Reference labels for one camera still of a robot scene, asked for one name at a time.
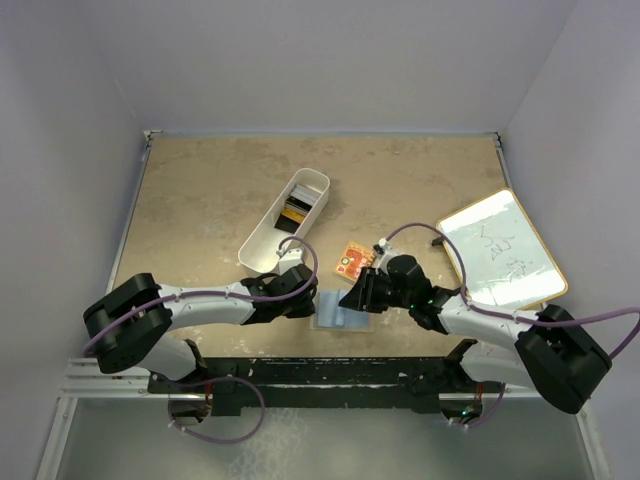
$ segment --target white backdrop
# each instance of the white backdrop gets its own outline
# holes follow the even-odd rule
[[[581,0],[506,135],[516,191],[578,315],[640,305],[640,3]],[[635,323],[589,330],[611,351]],[[616,478],[639,478],[640,337],[594,396]]]
[[[31,479],[140,167],[141,128],[68,0],[0,5],[0,475]]]
[[[489,132],[576,0],[78,0],[145,128]]]

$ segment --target small orange package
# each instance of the small orange package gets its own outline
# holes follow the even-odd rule
[[[375,258],[376,254],[370,248],[356,242],[349,242],[333,271],[351,283],[356,283],[360,271],[370,267]]]

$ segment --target cards in tray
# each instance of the cards in tray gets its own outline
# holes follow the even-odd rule
[[[275,227],[288,233],[296,233],[318,198],[320,194],[315,190],[304,185],[296,185],[285,201]]]

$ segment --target whiteboard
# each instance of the whiteboard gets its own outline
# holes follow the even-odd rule
[[[565,293],[567,281],[510,189],[503,189],[437,224],[460,251],[471,298],[524,308]],[[445,248],[460,276],[455,254]]]

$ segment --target black base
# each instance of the black base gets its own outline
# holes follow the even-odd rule
[[[462,342],[448,357],[394,358],[205,358],[209,378],[233,375],[253,383],[270,408],[401,408],[439,413],[441,393],[476,391],[459,367],[472,342]],[[149,381],[150,393],[204,393],[162,379]],[[488,383],[485,392],[498,392]],[[240,415],[258,407],[258,398],[237,383],[213,387],[216,416]]]

